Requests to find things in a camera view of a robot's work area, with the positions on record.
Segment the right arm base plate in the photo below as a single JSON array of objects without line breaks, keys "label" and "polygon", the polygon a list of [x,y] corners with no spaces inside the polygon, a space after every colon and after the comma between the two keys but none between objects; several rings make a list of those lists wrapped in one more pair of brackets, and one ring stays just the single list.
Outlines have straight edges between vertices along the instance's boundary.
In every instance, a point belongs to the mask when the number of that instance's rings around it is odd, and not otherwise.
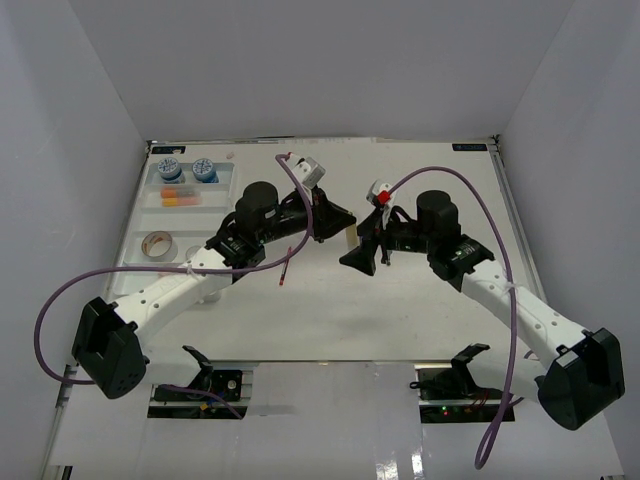
[{"label": "right arm base plate", "polygon": [[503,392],[473,380],[468,364],[489,351],[486,344],[467,346],[442,366],[415,367],[409,388],[419,398],[422,424],[490,423],[498,412]]}]

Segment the orange capped highlighter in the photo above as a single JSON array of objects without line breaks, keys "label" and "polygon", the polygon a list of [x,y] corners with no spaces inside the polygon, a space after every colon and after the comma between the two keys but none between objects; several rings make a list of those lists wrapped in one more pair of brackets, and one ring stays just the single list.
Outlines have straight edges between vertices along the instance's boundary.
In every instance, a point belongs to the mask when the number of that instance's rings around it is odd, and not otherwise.
[{"label": "orange capped highlighter", "polygon": [[200,193],[193,188],[170,188],[165,187],[160,191],[160,195],[162,199],[171,199],[171,198],[190,198],[190,197],[198,197]]}]

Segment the blue cleaning gel jar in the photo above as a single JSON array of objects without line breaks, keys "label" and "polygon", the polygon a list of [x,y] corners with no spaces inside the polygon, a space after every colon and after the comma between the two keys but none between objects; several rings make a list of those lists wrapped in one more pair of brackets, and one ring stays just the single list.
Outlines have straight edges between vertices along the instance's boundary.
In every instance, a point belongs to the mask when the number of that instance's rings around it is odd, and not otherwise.
[{"label": "blue cleaning gel jar", "polygon": [[157,172],[165,184],[183,184],[185,182],[185,176],[177,158],[162,158],[157,164]]},{"label": "blue cleaning gel jar", "polygon": [[215,164],[208,158],[197,159],[192,164],[192,174],[200,183],[218,183],[219,177]]}]

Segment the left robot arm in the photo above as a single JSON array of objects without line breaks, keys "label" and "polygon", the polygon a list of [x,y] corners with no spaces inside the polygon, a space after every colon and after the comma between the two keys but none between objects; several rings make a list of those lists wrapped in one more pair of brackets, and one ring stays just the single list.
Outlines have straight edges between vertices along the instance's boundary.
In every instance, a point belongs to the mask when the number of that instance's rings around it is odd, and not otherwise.
[{"label": "left robot arm", "polygon": [[96,298],[85,305],[72,355],[107,398],[121,398],[143,380],[150,362],[144,349],[172,320],[265,269],[267,244],[295,234],[323,242],[355,224],[319,187],[325,170],[315,160],[293,153],[276,160],[294,181],[289,195],[279,197],[266,181],[247,185],[215,235],[177,271],[112,303]]}]

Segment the large clear tape roll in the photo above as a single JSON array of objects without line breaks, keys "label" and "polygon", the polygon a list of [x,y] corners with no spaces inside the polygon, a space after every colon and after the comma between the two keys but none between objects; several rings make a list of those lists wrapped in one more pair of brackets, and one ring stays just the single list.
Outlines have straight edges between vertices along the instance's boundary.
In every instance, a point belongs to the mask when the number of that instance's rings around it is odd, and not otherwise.
[{"label": "large clear tape roll", "polygon": [[142,255],[151,262],[171,262],[178,252],[172,235],[166,231],[153,231],[141,242]]}]

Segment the red gel pen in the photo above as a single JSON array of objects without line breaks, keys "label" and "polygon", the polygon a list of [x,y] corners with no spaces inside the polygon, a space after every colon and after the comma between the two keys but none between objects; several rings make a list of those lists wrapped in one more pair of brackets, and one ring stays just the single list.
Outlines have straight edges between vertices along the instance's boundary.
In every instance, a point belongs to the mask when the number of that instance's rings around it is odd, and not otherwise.
[{"label": "red gel pen", "polygon": [[293,250],[294,250],[294,247],[292,245],[289,245],[288,249],[287,249],[287,252],[286,252],[286,255],[285,255],[286,258],[282,263],[282,268],[281,268],[280,277],[279,277],[279,283],[278,283],[279,287],[284,286],[285,279],[286,279],[286,274],[287,274],[287,271],[288,271],[288,267],[289,267],[291,258],[293,256]]}]

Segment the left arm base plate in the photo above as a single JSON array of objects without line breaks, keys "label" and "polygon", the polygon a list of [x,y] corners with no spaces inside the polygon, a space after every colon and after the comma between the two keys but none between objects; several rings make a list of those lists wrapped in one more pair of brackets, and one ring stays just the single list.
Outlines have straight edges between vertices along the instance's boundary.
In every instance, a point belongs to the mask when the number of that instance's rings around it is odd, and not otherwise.
[{"label": "left arm base plate", "polygon": [[215,369],[212,362],[189,345],[182,349],[193,357],[199,371],[186,387],[161,384],[152,400],[161,403],[162,418],[237,419],[244,418],[247,407],[242,399],[244,372],[239,369]]}]

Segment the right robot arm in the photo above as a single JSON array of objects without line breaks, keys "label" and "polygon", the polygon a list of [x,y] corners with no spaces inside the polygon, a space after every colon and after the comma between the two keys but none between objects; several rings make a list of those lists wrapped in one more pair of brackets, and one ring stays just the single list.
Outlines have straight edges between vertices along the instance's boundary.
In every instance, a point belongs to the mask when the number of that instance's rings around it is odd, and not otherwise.
[{"label": "right robot arm", "polygon": [[508,280],[505,265],[462,232],[446,192],[422,192],[415,218],[396,205],[388,183],[374,182],[367,200],[374,210],[358,225],[359,244],[340,258],[342,265],[372,276],[393,252],[425,255],[437,277],[491,312],[533,351],[536,365],[514,365],[514,392],[537,401],[567,430],[579,429],[624,395],[616,336],[605,328],[585,329]]}]

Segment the small clear tape roll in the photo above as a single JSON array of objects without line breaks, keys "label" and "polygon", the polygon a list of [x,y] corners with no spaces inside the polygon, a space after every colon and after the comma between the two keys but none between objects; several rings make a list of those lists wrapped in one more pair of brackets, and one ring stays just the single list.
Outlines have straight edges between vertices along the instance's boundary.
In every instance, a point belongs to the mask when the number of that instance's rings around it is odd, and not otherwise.
[{"label": "small clear tape roll", "polygon": [[200,246],[198,245],[189,247],[186,251],[185,258],[187,260],[190,260],[199,250],[200,250]]}]

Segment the pink highlighter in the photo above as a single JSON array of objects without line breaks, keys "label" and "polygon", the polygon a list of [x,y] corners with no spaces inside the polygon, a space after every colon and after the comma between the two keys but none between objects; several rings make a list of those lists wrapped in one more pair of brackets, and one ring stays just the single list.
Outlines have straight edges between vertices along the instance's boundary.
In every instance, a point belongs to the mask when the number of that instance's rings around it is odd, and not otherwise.
[{"label": "pink highlighter", "polygon": [[198,206],[201,203],[202,199],[199,196],[172,197],[162,199],[162,206],[165,208]]}]

